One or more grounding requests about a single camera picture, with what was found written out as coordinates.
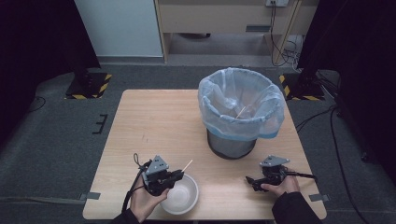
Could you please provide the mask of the black striped stand base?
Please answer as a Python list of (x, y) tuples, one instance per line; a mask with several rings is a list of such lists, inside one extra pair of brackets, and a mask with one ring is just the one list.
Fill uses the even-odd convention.
[(285, 73), (279, 77), (286, 100), (317, 101), (324, 99), (324, 92), (316, 76)]
[(102, 72), (88, 73), (84, 77), (75, 77), (65, 93), (65, 98), (101, 98), (107, 88), (110, 79), (110, 74)]

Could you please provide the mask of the white panel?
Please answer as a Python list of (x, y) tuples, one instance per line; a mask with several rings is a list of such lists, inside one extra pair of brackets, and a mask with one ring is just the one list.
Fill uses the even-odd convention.
[(163, 56), (154, 0), (75, 3), (97, 56)]

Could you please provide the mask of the white power strip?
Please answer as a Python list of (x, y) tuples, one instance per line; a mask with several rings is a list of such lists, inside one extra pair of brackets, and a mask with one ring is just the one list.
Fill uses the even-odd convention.
[(304, 37), (302, 35), (290, 35), (285, 46), (287, 55), (294, 59), (298, 59), (300, 57), (303, 44)]

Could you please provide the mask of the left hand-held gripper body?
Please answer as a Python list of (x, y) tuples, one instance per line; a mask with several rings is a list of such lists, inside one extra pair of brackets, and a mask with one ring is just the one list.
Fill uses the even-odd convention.
[(144, 186), (152, 196), (160, 196), (166, 189), (172, 189), (170, 184), (173, 180), (170, 178), (171, 173), (167, 171), (168, 168), (169, 165), (159, 155), (145, 164)]

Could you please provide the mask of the light wooden cabinet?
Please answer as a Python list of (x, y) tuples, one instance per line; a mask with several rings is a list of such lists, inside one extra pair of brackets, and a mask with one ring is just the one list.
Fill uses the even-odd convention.
[(288, 37), (307, 33), (319, 0), (289, 0), (286, 7), (267, 7), (265, 1), (154, 0), (163, 55), (172, 34), (262, 33), (278, 63)]

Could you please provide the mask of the black curtain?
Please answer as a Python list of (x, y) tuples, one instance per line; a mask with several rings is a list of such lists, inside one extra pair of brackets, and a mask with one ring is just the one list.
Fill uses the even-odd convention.
[(99, 66), (75, 0), (0, 0), (0, 145), (41, 82)]
[(340, 75), (345, 121), (396, 182), (396, 0), (319, 0), (298, 67)]

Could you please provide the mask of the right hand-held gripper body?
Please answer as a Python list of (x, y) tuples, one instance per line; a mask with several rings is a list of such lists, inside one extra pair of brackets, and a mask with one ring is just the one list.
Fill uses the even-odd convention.
[(269, 155), (261, 162), (262, 174), (266, 184), (280, 184), (286, 176), (285, 164), (289, 159)]

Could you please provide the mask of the metal trash bin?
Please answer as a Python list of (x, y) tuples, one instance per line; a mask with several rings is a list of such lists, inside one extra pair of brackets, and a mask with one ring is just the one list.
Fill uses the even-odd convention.
[(256, 140), (237, 141), (216, 136), (206, 131), (209, 148), (217, 156), (226, 160), (238, 160), (248, 155), (256, 145)]

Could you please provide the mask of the white bowl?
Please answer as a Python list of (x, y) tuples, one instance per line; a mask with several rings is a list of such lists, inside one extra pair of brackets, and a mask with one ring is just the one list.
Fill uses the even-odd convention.
[(184, 175), (177, 181), (167, 194), (167, 199), (161, 202), (164, 211), (171, 215), (184, 215), (197, 204), (199, 188), (190, 175)]

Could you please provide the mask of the person's right hand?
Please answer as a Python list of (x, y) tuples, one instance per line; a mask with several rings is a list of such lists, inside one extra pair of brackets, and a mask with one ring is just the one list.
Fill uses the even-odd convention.
[(299, 192), (300, 186), (295, 176), (287, 175), (284, 180), (277, 186), (271, 184), (261, 184), (261, 188), (274, 193), (280, 197), (284, 193)]

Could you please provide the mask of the person's left hand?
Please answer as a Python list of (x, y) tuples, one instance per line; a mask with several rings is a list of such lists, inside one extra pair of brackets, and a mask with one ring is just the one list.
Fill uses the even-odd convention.
[(154, 208), (167, 198), (169, 190), (166, 189), (160, 196), (152, 196), (145, 189), (137, 189), (130, 201), (130, 210), (139, 223), (142, 223)]

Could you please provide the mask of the translucent blue bin bag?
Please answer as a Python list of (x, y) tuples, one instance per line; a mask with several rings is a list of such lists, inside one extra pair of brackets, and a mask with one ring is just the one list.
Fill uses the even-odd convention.
[[(285, 118), (285, 104), (277, 85), (248, 69), (221, 69), (199, 83), (198, 105), (203, 124), (225, 139), (276, 137)], [(245, 111), (236, 119), (244, 106)]]

